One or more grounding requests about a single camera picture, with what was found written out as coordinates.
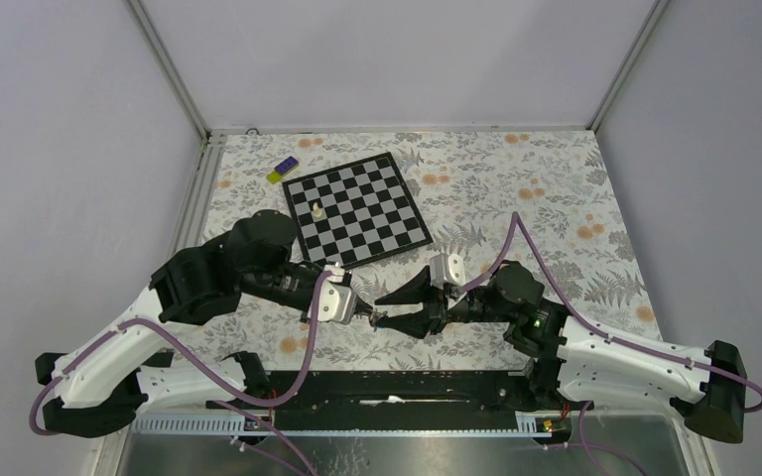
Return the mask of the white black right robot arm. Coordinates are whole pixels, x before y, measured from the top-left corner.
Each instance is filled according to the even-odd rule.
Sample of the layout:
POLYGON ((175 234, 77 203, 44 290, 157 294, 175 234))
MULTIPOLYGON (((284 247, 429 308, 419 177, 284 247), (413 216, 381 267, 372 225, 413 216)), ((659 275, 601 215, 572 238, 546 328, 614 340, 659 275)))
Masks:
POLYGON ((504 340, 529 357, 523 376, 494 387, 493 404, 520 412, 578 410, 601 404, 653 409, 680 417, 706 438, 743 440, 744 367, 737 348, 716 340, 707 348, 640 338, 618 343, 599 322, 583 326, 518 262, 503 261, 482 286, 464 292, 455 265, 428 265, 377 298, 377 306, 417 304, 420 310, 372 318, 374 326, 424 339, 450 323, 504 323, 504 340))

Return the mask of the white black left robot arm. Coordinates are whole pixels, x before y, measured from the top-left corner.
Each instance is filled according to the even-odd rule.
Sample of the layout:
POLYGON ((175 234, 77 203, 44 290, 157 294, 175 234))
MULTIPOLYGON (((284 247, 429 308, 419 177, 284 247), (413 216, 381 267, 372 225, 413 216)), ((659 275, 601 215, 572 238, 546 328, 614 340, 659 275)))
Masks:
POLYGON ((219 401, 273 408, 292 399, 309 361, 280 391, 254 353, 206 364, 182 337, 233 313, 245 296, 298 310, 311 328, 369 313, 348 271, 292 261, 297 235, 289 216, 265 209, 202 245, 178 251, 92 341, 36 359, 41 391, 29 414, 32 432, 94 438, 151 409, 219 401))

